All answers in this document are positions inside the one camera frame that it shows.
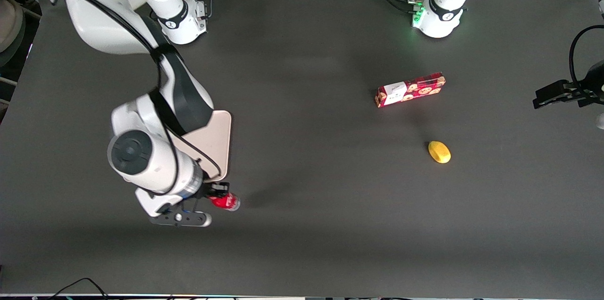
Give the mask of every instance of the red box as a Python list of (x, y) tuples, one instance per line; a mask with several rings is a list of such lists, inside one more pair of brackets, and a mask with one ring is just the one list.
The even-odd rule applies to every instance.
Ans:
[(382, 85), (377, 89), (375, 101), (378, 108), (384, 105), (405, 102), (429, 94), (437, 94), (446, 83), (442, 72), (431, 74), (410, 81)]

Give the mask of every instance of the toy lemon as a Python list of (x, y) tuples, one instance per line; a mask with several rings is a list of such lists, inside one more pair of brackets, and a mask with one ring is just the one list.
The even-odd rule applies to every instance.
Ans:
[(447, 163), (449, 160), (451, 160), (451, 152), (449, 151), (449, 148), (447, 148), (447, 146), (442, 142), (431, 141), (428, 144), (428, 152), (430, 153), (430, 156), (432, 156), (432, 158), (438, 163)]

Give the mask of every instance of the yellow lemon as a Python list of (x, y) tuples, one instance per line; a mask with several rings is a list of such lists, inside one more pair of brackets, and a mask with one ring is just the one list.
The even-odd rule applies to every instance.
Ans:
[(428, 144), (428, 151), (432, 158), (438, 163), (447, 163), (451, 160), (451, 152), (442, 142), (431, 141)]

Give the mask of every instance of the dark gray surface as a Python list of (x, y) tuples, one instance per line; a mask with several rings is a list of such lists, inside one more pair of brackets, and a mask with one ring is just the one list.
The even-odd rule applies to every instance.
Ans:
[[(568, 78), (596, 0), (467, 6), (432, 40), (382, 0), (216, 0), (179, 47), (234, 118), (242, 207), (207, 229), (149, 224), (107, 163), (110, 112), (151, 89), (151, 59), (91, 49), (47, 6), (0, 127), (3, 291), (604, 298), (604, 109), (531, 104)], [(579, 73), (603, 39), (581, 40)], [(373, 104), (440, 70), (442, 93)]]

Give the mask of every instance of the white label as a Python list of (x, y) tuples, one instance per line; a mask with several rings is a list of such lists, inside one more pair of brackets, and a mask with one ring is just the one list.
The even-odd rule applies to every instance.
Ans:
[(384, 85), (384, 90), (386, 90), (387, 95), (384, 105), (388, 105), (401, 102), (407, 92), (407, 85), (404, 82)]

